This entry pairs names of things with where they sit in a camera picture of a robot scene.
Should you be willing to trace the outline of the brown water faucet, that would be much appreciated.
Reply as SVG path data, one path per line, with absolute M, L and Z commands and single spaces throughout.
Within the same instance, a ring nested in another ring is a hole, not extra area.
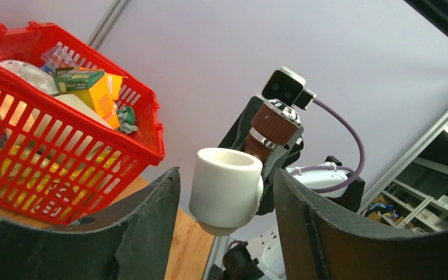
M 296 110 L 279 99 L 266 100 L 251 120 L 243 152 L 264 163 L 272 152 L 288 144 L 300 127 Z

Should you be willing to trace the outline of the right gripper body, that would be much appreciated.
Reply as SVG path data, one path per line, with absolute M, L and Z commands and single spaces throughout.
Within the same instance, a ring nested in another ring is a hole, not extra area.
M 263 105 L 263 102 L 266 100 L 269 99 L 262 99 L 257 96 L 254 96 L 248 101 L 247 105 L 240 113 L 237 120 L 234 122 L 230 130 L 228 130 L 227 134 L 221 140 L 219 144 L 220 148 L 229 148 L 243 152 L 244 143 L 251 128 L 251 120 L 253 119 L 258 109 L 261 107 L 261 105 Z M 304 131 L 302 124 L 299 130 Z

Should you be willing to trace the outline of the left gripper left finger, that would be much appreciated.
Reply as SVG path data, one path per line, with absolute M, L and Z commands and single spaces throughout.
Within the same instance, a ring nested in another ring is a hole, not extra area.
M 0 279 L 163 279 L 179 199 L 173 167 L 70 225 L 40 229 L 0 218 Z

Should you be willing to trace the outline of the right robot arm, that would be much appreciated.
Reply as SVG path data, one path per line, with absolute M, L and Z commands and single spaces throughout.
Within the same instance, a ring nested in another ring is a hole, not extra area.
M 360 178 L 360 173 L 364 168 L 366 159 L 361 138 L 352 126 L 331 107 L 318 99 L 313 99 L 313 103 L 330 113 L 351 133 L 360 151 L 358 166 L 353 170 L 342 165 L 336 157 L 327 156 L 324 163 L 320 165 L 290 167 L 292 163 L 298 160 L 300 152 L 305 145 L 301 136 L 303 130 L 300 129 L 287 145 L 280 146 L 277 150 L 272 151 L 271 155 L 266 159 L 262 170 L 262 179 L 264 180 L 263 194 L 260 198 L 257 215 L 268 214 L 275 208 L 274 173 L 279 169 L 286 170 L 301 185 L 333 200 L 342 207 L 353 212 L 359 209 L 365 187 L 365 181 Z

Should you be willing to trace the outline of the white pipe elbow fitting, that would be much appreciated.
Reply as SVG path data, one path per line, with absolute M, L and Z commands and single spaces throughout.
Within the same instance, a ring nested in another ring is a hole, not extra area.
M 263 164 L 238 150 L 204 148 L 197 152 L 189 211 L 213 236 L 227 236 L 255 216 L 263 194 Z

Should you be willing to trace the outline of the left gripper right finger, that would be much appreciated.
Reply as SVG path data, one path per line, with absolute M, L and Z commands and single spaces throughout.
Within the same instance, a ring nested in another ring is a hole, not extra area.
M 364 218 L 274 176 L 274 200 L 288 279 L 448 279 L 448 229 L 416 233 Z

